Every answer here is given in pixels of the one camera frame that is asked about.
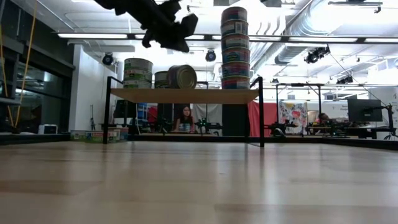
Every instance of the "metal can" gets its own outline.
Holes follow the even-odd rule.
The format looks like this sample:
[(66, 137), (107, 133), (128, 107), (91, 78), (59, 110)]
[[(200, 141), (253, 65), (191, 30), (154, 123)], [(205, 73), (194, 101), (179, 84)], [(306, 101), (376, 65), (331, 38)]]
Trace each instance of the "metal can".
[(250, 48), (249, 36), (244, 34), (228, 34), (221, 38), (221, 49), (230, 47)]
[(167, 71), (155, 73), (155, 88), (168, 88)]
[(123, 80), (137, 80), (137, 81), (147, 81), (152, 82), (152, 72), (144, 70), (125, 70)]
[(249, 89), (250, 78), (242, 76), (230, 76), (221, 79), (223, 89)]
[(248, 20), (248, 12), (243, 7), (229, 7), (221, 14), (221, 24), (231, 19)]
[(230, 20), (221, 25), (221, 35), (228, 34), (248, 34), (248, 22), (243, 20)]
[(250, 50), (244, 47), (231, 47), (222, 52), (223, 63), (250, 62)]
[(223, 78), (229, 76), (250, 76), (250, 64), (247, 62), (228, 62), (222, 65)]
[(197, 73), (189, 65), (174, 65), (167, 72), (167, 80), (170, 88), (195, 88), (197, 85)]
[(127, 58), (124, 61), (125, 70), (143, 70), (152, 73), (154, 64), (142, 58)]
[(152, 88), (152, 83), (139, 80), (123, 81), (123, 88)]

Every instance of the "stacked tin can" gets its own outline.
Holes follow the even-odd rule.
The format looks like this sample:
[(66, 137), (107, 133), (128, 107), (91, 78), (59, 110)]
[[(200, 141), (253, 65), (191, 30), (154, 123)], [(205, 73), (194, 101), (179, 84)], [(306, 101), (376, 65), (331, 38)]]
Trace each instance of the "stacked tin can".
[(152, 62), (145, 59), (125, 59), (123, 88), (152, 88), (153, 66)]
[(242, 7), (230, 7), (221, 15), (221, 49), (223, 55), (224, 89), (249, 89), (250, 50), (248, 12)]

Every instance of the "window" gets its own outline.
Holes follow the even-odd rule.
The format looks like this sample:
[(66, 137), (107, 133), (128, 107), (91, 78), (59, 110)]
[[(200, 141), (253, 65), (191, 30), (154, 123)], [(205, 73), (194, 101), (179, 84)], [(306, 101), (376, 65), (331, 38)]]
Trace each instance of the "window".
[[(21, 89), (16, 90), (16, 98), (21, 97)], [(55, 124), (63, 130), (62, 117), (63, 100), (24, 90), (18, 128), (21, 132), (38, 133), (39, 125)], [(13, 117), (17, 117), (17, 107), (13, 109)]]
[[(25, 73), (25, 64), (18, 64), (17, 86), (22, 86)], [(35, 89), (37, 91), (56, 96), (65, 95), (64, 79), (52, 75), (49, 72), (41, 71), (32, 66), (28, 66), (25, 77), (25, 89)]]

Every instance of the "spotlight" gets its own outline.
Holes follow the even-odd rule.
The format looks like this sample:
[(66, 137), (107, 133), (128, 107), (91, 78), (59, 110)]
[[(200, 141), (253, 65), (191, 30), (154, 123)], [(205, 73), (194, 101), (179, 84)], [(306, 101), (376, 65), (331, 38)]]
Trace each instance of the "spotlight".
[(336, 84), (349, 84), (349, 83), (353, 83), (353, 82), (354, 82), (354, 79), (350, 75), (345, 78), (341, 78), (341, 79), (337, 80)]
[(214, 62), (215, 60), (216, 60), (216, 53), (214, 53), (214, 50), (208, 50), (206, 54), (206, 61)]
[(315, 63), (320, 59), (324, 58), (328, 54), (330, 54), (329, 46), (317, 47), (315, 50), (308, 52), (308, 55), (305, 57), (304, 62)]
[(112, 52), (105, 53), (104, 58), (102, 58), (102, 63), (104, 65), (112, 65), (112, 63), (113, 63), (113, 54), (112, 54)]

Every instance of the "air duct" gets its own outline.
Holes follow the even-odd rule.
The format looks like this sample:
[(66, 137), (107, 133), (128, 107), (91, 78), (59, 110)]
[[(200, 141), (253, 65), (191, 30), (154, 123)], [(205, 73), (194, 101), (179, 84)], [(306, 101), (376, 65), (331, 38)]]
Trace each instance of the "air duct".
[[(328, 6), (324, 0), (313, 0), (301, 12), (295, 22), (288, 26), (284, 35), (308, 36), (308, 35), (328, 35), (337, 30), (345, 20), (347, 14), (343, 8), (336, 9)], [(276, 63), (278, 65), (287, 65), (293, 58), (300, 55), (308, 47), (291, 46), (281, 43), (272, 44), (265, 54), (252, 69), (257, 73), (264, 64)]]

